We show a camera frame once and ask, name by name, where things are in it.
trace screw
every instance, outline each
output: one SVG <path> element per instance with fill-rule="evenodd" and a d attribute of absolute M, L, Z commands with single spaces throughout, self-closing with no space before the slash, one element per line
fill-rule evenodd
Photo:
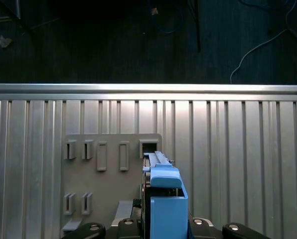
<path fill-rule="evenodd" d="M 194 220 L 194 223 L 197 224 L 197 225 L 202 225 L 203 224 L 203 221 L 200 220 L 200 219 L 195 219 Z"/>
<path fill-rule="evenodd" d="M 99 229 L 98 225 L 92 225 L 92 226 L 90 226 L 90 230 L 91 231 L 96 231 L 98 229 Z"/>
<path fill-rule="evenodd" d="M 131 224 L 133 223 L 133 220 L 131 220 L 131 219 L 126 219 L 126 220 L 124 221 L 124 223 L 125 223 L 126 225 L 131 225 Z"/>
<path fill-rule="evenodd" d="M 229 228 L 233 231 L 238 231 L 239 227 L 236 225 L 229 225 Z"/>

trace gray plastic panel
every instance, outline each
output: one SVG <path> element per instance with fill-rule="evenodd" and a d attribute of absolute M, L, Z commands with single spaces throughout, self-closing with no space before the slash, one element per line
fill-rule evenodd
<path fill-rule="evenodd" d="M 143 168 L 140 142 L 156 142 L 156 149 L 160 150 L 162 137 L 157 133 L 73 134 L 65 136 L 64 148 L 72 141 L 77 156 L 62 159 L 62 225 L 72 219 L 83 220 L 83 223 L 99 222 L 109 227 L 119 201 L 139 198 Z M 90 150 L 93 155 L 87 160 L 80 153 L 85 150 L 85 141 L 93 142 L 94 147 Z M 70 193 L 75 196 L 67 199 Z M 90 202 L 86 193 L 92 193 Z"/>

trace rectangular slot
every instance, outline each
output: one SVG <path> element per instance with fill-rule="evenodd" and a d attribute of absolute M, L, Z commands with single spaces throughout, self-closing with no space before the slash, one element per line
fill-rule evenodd
<path fill-rule="evenodd" d="M 82 145 L 82 159 L 88 160 L 93 157 L 93 142 L 86 140 Z"/>
<path fill-rule="evenodd" d="M 64 146 L 64 159 L 74 159 L 75 155 L 76 141 L 68 141 Z"/>
<path fill-rule="evenodd" d="M 92 212 L 92 193 L 83 194 L 81 203 L 81 214 L 89 215 Z"/>
<path fill-rule="evenodd" d="M 63 214 L 72 215 L 75 211 L 74 209 L 74 199 L 75 193 L 68 193 L 63 198 Z"/>
<path fill-rule="evenodd" d="M 120 171 L 129 170 L 129 142 L 120 143 Z"/>
<path fill-rule="evenodd" d="M 99 142 L 97 151 L 97 170 L 107 170 L 107 143 Z"/>
<path fill-rule="evenodd" d="M 144 153 L 154 153 L 158 149 L 158 139 L 140 139 L 140 158 L 143 158 Z"/>

